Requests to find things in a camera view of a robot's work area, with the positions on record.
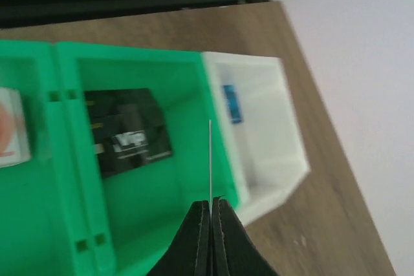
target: green compartment divider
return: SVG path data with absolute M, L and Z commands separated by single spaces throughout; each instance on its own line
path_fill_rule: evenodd
M 46 43 L 0 41 L 0 87 L 21 94 L 32 155 L 0 169 L 0 275 L 95 275 L 51 55 Z
M 58 43 L 55 53 L 87 220 L 105 239 L 93 246 L 99 275 L 145 275 L 191 203 L 208 199 L 209 119 L 214 194 L 238 204 L 201 55 L 82 43 Z M 162 107 L 173 156 L 102 180 L 83 92 L 144 87 Z

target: blue label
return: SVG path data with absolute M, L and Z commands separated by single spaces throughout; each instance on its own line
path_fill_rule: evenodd
M 230 111 L 232 117 L 232 123 L 237 124 L 243 121 L 241 117 L 241 111 L 237 96 L 235 94 L 235 88 L 233 85 L 223 85 L 224 93 L 227 97 L 227 108 Z

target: white plastic box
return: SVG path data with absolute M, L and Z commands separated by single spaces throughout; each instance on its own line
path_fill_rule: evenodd
M 247 225 L 282 205 L 309 171 L 289 86 L 278 58 L 205 52 L 204 64 Z M 233 85 L 233 124 L 223 85 Z

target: thin wire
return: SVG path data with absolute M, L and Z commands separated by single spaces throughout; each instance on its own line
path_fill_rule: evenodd
M 210 219 L 213 215 L 212 121 L 208 120 L 208 172 L 210 179 Z

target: green 3d-printed organizer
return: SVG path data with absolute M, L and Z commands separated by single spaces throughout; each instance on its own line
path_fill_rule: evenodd
M 23 98 L 32 159 L 0 169 L 0 275 L 145 275 L 190 204 L 238 204 L 211 90 L 197 52 L 0 41 L 0 87 Z M 85 90 L 147 87 L 173 156 L 101 179 Z

